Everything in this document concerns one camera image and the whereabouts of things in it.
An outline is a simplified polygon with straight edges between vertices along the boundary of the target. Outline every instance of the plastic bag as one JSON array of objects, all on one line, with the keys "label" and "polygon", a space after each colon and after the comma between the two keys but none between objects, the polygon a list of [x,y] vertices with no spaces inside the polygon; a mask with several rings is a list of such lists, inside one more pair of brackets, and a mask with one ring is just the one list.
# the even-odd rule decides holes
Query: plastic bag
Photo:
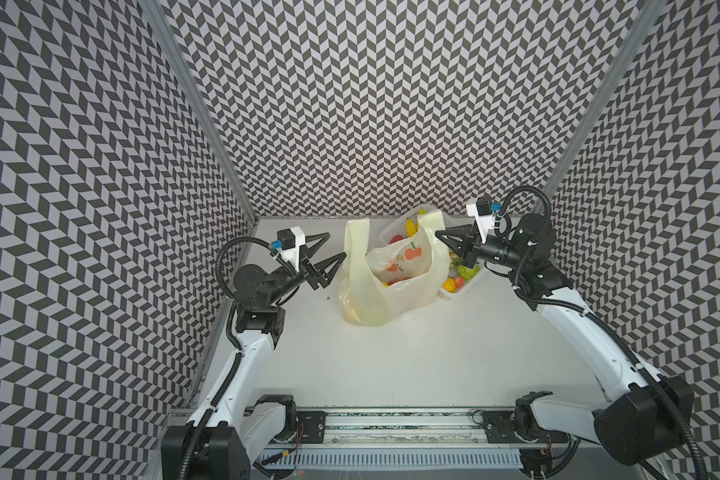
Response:
[{"label": "plastic bag", "polygon": [[347,222],[345,277],[338,286],[344,320],[384,325],[400,313],[434,300],[450,264],[448,247],[434,236],[444,228],[442,213],[434,210],[420,216],[418,225],[412,237],[368,252],[370,220]]}]

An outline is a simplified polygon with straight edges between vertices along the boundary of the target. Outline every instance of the black and white chevron pattern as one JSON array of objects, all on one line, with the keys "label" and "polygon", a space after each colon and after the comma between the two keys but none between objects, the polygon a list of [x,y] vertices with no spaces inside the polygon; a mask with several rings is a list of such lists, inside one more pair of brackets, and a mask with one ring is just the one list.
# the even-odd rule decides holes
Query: black and white chevron pattern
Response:
[{"label": "black and white chevron pattern", "polygon": [[561,266],[634,349],[695,385],[720,478],[720,2],[670,0],[555,203]]},{"label": "black and white chevron pattern", "polygon": [[198,365],[245,222],[161,55],[134,0],[0,1],[0,479],[136,478]]},{"label": "black and white chevron pattern", "polygon": [[642,3],[163,10],[258,214],[462,214],[469,197],[546,181]]}]

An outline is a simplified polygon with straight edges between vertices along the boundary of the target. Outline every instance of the white plastic basket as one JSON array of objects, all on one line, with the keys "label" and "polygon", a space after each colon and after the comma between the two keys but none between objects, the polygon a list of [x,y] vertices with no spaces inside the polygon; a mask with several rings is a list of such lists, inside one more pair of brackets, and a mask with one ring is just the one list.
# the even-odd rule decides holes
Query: white plastic basket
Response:
[{"label": "white plastic basket", "polygon": [[[418,218],[418,212],[421,209],[424,209],[424,213],[428,214],[432,210],[437,210],[438,208],[436,206],[430,205],[430,204],[421,204],[419,206],[416,206],[414,208],[411,208],[409,211],[405,212],[403,216],[396,219],[394,222],[392,222],[390,225],[387,225],[384,230],[378,235],[378,238],[382,241],[382,245],[389,245],[389,242],[392,241],[395,235],[403,235],[404,237],[408,237],[408,232],[405,231],[405,221],[407,219],[411,219],[414,222]],[[447,214],[443,213],[443,223],[445,223],[445,227],[448,228],[450,226],[457,226],[457,225],[463,225],[468,224],[470,222],[470,219],[466,218],[451,218]]]},{"label": "white plastic basket", "polygon": [[453,293],[447,291],[445,288],[443,288],[441,286],[440,290],[438,290],[438,295],[440,295],[441,298],[450,300],[450,299],[454,298],[455,296],[459,296],[462,293],[469,290],[470,288],[472,288],[472,285],[474,283],[477,283],[483,277],[483,275],[485,275],[485,273],[488,272],[488,269],[486,269],[480,262],[477,262],[475,265],[479,266],[480,268],[478,269],[478,272],[476,274],[474,274],[474,276],[472,277],[472,280],[470,280],[469,282],[465,281],[464,286],[462,286],[459,290],[456,290]]}]

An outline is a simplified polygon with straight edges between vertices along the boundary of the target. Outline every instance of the herringbone wallpaper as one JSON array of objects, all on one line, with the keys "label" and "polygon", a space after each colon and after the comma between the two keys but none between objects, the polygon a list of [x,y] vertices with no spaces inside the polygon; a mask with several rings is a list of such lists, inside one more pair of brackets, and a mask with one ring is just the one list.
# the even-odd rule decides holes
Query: herringbone wallpaper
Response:
[{"label": "herringbone wallpaper", "polygon": [[0,1],[0,478],[136,477],[220,304],[230,195],[133,0]]},{"label": "herringbone wallpaper", "polygon": [[[720,478],[720,2],[669,2],[555,204],[560,265],[635,350],[695,386]],[[672,456],[692,471],[684,448]]]},{"label": "herringbone wallpaper", "polygon": [[[544,184],[643,0],[163,0],[260,215]],[[518,212],[530,206],[518,203]]]}]

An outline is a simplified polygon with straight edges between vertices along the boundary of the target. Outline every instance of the green vegetable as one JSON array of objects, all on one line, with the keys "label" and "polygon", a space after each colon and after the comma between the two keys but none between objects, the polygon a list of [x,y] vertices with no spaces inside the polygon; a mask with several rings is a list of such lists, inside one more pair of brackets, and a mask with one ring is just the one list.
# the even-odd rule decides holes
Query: green vegetable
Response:
[{"label": "green vegetable", "polygon": [[456,269],[460,277],[466,281],[472,280],[472,277],[478,274],[478,270],[480,270],[480,267],[477,265],[475,265],[474,268],[467,268],[464,265],[459,265]]}]

